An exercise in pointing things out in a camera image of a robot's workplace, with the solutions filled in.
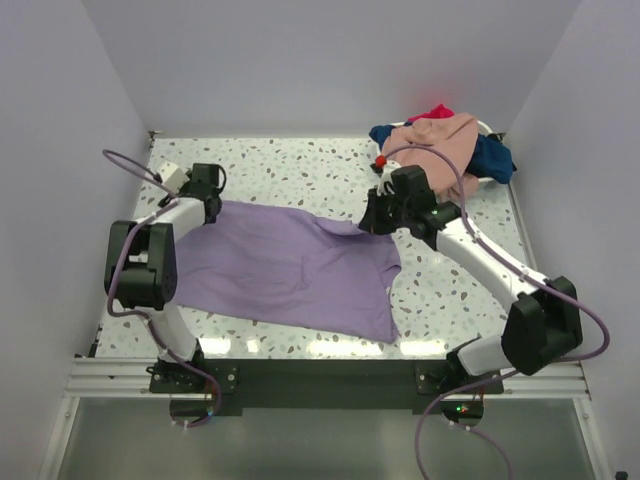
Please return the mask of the lavender t shirt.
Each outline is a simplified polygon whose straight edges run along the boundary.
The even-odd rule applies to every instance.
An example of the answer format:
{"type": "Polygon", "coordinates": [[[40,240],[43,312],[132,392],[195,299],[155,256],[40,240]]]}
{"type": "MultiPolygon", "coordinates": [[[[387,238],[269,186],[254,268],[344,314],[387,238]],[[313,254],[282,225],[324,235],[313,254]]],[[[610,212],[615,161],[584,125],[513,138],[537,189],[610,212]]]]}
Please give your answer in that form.
{"type": "Polygon", "coordinates": [[[209,313],[392,343],[393,239],[350,221],[226,202],[176,244],[174,301],[209,313]]]}

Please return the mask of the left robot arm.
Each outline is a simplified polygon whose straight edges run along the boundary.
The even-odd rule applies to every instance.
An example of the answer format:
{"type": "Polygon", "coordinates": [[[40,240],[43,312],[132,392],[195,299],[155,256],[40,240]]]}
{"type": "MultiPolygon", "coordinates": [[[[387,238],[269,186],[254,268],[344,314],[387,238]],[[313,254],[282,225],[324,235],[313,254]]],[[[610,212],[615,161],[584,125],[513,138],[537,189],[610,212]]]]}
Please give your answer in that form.
{"type": "Polygon", "coordinates": [[[176,244],[216,221],[227,174],[218,164],[195,163],[184,170],[166,162],[144,180],[165,193],[156,210],[111,225],[104,275],[106,310],[114,318],[135,316],[154,340],[158,358],[176,363],[173,382],[185,392],[200,390],[207,368],[194,358],[200,347],[174,302],[178,286],[176,244]]]}

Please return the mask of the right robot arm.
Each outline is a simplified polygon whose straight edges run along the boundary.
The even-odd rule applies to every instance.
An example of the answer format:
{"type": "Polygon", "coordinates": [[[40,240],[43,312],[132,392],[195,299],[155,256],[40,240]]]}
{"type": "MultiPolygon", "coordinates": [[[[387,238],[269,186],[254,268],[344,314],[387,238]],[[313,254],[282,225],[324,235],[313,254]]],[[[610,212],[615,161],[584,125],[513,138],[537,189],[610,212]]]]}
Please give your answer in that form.
{"type": "Polygon", "coordinates": [[[470,340],[449,352],[444,378],[459,393],[481,376],[505,368],[533,375],[583,341],[577,293],[564,277],[550,280],[524,265],[481,233],[452,201],[440,203],[418,166],[387,164],[367,193],[361,230],[391,234],[401,228],[469,272],[507,313],[499,335],[470,340]]]}

